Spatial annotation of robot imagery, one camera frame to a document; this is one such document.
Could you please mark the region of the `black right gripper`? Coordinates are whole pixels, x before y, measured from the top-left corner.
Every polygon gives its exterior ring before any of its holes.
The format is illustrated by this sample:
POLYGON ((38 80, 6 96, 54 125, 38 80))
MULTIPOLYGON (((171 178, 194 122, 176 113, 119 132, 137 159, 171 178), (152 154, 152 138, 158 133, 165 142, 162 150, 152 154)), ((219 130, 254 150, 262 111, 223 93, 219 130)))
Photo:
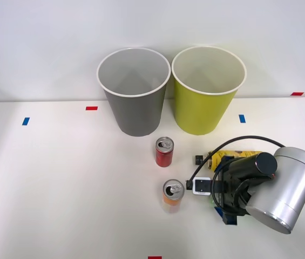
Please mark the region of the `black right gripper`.
POLYGON ((253 184, 253 162, 232 161, 234 156, 223 156, 216 172, 216 212, 225 225, 237 225, 237 217, 248 214, 248 188, 253 184))

